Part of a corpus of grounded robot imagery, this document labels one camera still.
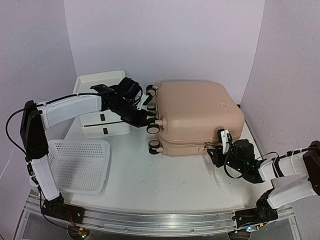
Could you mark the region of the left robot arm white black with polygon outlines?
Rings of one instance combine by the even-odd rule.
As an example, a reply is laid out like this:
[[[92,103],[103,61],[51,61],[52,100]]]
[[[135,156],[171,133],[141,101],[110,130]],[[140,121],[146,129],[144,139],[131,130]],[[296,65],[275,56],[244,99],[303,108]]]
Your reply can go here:
[[[89,92],[79,92],[36,103],[29,100],[22,109],[20,136],[31,182],[42,196],[40,212],[45,217],[68,220],[83,208],[65,203],[49,163],[47,131],[68,120],[87,114],[111,111],[136,128],[149,124],[144,106],[153,95],[138,82],[124,77],[114,85],[96,84]]]

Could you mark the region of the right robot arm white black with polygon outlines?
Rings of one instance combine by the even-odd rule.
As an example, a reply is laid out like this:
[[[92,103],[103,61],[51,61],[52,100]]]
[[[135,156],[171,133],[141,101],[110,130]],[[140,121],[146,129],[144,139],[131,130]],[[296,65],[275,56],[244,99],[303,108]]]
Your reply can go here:
[[[290,150],[272,158],[255,157],[254,146],[247,139],[230,141],[207,149],[212,163],[222,167],[225,174],[233,178],[229,168],[239,173],[238,178],[252,184],[285,180],[296,176],[296,180],[273,185],[256,201],[254,208],[237,210],[233,219],[237,229],[246,229],[275,221],[278,209],[284,205],[320,194],[320,142],[314,140],[305,148]]]

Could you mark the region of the pink hard-shell suitcase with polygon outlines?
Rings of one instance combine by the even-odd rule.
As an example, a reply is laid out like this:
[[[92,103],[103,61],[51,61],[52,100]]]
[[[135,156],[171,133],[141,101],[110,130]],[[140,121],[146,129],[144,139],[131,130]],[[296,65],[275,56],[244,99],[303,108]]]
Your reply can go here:
[[[235,141],[242,135],[244,114],[218,82],[164,81],[149,86],[147,92],[155,97],[156,119],[146,129],[157,135],[148,143],[151,154],[205,154],[220,144],[219,130],[228,130]]]

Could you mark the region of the white perforated plastic basket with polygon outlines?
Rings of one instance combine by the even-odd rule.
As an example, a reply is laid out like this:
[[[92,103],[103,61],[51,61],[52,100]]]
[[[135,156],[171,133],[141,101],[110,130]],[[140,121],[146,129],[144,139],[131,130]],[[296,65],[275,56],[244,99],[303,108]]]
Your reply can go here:
[[[107,178],[111,146],[106,140],[50,140],[48,154],[31,162],[48,200],[62,192],[99,194]]]

